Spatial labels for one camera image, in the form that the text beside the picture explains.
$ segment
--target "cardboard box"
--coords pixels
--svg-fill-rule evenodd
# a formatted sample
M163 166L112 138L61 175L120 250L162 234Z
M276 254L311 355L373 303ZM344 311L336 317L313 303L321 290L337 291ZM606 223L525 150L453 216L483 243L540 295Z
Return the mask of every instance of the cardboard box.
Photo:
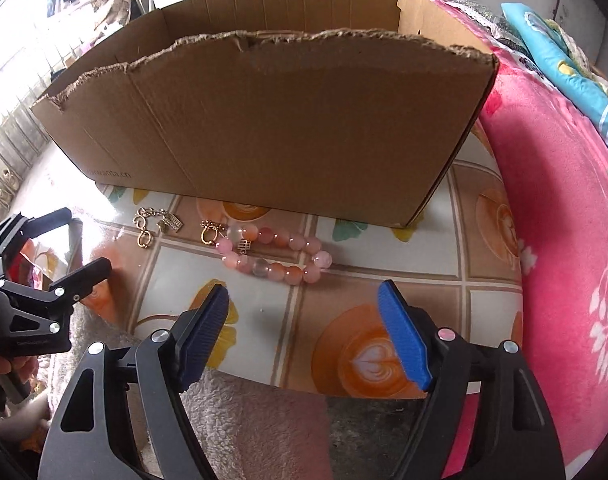
M84 54L33 111L98 182L400 227L497 67L429 0L185 0Z

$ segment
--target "table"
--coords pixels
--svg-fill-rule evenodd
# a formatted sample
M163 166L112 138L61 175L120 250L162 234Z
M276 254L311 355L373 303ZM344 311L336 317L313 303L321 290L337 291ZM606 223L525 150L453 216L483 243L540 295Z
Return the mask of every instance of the table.
M399 193L402 198L404 190ZM215 283L226 285L229 314L209 365L236 376L330 396L421 396L405 378L377 313L376 289L387 278L409 304L472 342L522 340L518 240L479 123L424 211L405 229L96 186L52 145L25 180L13 211L37 216L62 206L81 222L43 235L28 248L49 277L108 257L111 278L83 303L140 337L198 307ZM170 210L184 225L177 233L156 235L148 250L139 248L132 218L140 206ZM203 219L253 221L315 235L334 264L316 284L300 286L228 270L214 248L200 242ZM155 227L151 219L148 225ZM274 246L251 254L302 262L300 254Z

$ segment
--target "keychain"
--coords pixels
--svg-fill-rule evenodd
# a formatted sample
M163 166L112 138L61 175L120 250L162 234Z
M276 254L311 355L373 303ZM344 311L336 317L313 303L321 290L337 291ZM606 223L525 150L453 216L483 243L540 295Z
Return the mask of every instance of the keychain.
M158 230L161 233L168 231L170 227L174 232L178 232L184 225L182 221L173 213L166 209L153 209L152 207L140 207L138 213L133 218L135 227L140 230L138 235L138 246L142 249L148 249L153 241L152 233L146 229L146 219L149 217L161 217L158 220Z

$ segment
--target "fuzzy pink fabric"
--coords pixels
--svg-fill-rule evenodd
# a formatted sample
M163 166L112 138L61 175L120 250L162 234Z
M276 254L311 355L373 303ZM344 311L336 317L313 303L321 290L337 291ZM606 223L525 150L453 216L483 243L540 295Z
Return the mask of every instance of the fuzzy pink fabric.
M522 251L524 353L558 431L567 477L608 431L608 149L557 89L458 10L433 0L500 59L480 120ZM461 424L472 429L475 399ZM460 431L445 474L462 467Z

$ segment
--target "human hand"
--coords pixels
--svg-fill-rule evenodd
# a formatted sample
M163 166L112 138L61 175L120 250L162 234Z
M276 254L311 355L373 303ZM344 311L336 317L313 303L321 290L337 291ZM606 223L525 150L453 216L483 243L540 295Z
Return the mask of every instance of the human hand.
M16 357L10 361L0 357L0 375L5 375L14 370L17 372L22 383L25 383L31 375L36 373L37 368L38 362L36 356Z

